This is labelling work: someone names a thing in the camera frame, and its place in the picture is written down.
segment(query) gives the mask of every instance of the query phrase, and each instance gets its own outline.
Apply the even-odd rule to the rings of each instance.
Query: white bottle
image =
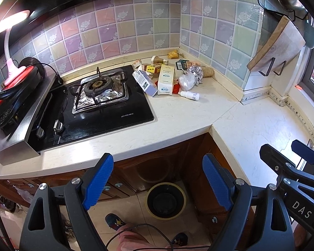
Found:
[[[178,94],[182,97],[186,97],[187,99],[192,99],[192,100],[199,100],[200,94],[194,93],[194,92],[186,92],[186,91],[181,91],[178,92]]]

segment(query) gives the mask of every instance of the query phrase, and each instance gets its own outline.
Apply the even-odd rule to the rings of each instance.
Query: cream colored box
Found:
[[[158,94],[172,95],[174,67],[162,65],[157,83]]]

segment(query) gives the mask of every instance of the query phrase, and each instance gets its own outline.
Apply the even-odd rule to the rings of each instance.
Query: stove knob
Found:
[[[56,120],[54,122],[54,131],[55,131],[55,133],[59,133],[62,130],[63,130],[63,124],[59,120]]]
[[[36,137],[43,138],[43,136],[44,136],[44,130],[41,127],[39,127],[36,131]]]

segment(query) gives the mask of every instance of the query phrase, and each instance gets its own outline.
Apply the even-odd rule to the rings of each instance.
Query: aluminum foil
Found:
[[[196,77],[195,85],[202,83],[203,70],[199,66],[191,66],[187,69],[187,73],[193,73]]]
[[[86,94],[84,92],[84,87],[86,85],[84,85],[82,88],[80,97],[79,97],[77,109],[76,109],[76,100],[77,100],[78,96],[76,96],[74,99],[72,114],[85,112],[85,111],[88,111],[90,109],[94,109],[96,107],[103,106],[105,104],[110,104],[110,103],[113,103],[115,101],[121,101],[121,100],[126,99],[128,97],[128,92],[127,92],[126,84],[124,87],[122,82],[121,82],[121,79],[123,79],[123,77],[124,77],[124,73],[122,75],[122,78],[121,78],[121,73],[114,75],[114,76],[111,76],[111,78],[114,81],[113,88],[106,90],[102,94],[95,97],[98,104],[96,104],[94,102],[93,98],[86,96]]]

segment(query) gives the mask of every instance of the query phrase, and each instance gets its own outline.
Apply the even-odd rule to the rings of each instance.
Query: shoe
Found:
[[[107,225],[110,228],[113,228],[114,230],[118,230],[120,227],[124,226],[126,223],[120,219],[119,216],[117,216],[114,213],[109,213],[105,217],[105,221]]]
[[[176,244],[179,246],[185,246],[188,243],[188,237],[185,233],[178,233],[172,240],[172,244]]]

